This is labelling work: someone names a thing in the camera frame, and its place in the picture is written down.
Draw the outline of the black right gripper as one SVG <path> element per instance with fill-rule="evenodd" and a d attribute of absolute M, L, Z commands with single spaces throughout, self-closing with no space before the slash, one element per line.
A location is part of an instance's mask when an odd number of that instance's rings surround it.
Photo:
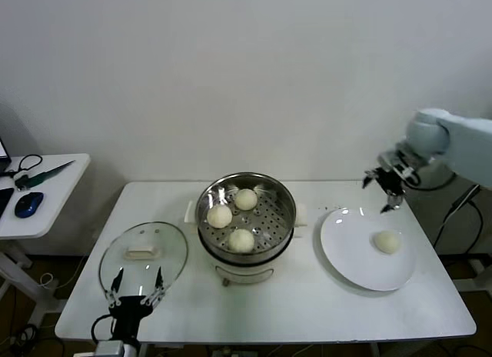
<path fill-rule="evenodd" d="M 381 187 L 387 193 L 387 203 L 381 209 L 381 213 L 398 210 L 402 204 L 404 194 L 404 172 L 407 164 L 396 151 L 385 151 L 377 157 L 379 172 L 367 170 L 364 172 L 362 187 L 367 188 L 377 177 L 380 177 Z"/>

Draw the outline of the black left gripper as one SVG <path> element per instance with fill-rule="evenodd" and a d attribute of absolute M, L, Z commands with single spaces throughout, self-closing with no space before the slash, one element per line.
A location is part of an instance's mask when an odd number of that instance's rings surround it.
<path fill-rule="evenodd" d="M 153 311 L 153 305 L 157 305 L 164 296 L 164 280 L 161 267 L 158 268 L 155 278 L 154 290 L 144 297 L 121 297 L 118 291 L 121 286 L 124 269 L 120 268 L 118 274 L 113 278 L 109 290 L 105 291 L 105 297 L 111 317 L 115 320 L 113 336 L 136 336 L 142 319 L 149 316 Z"/>

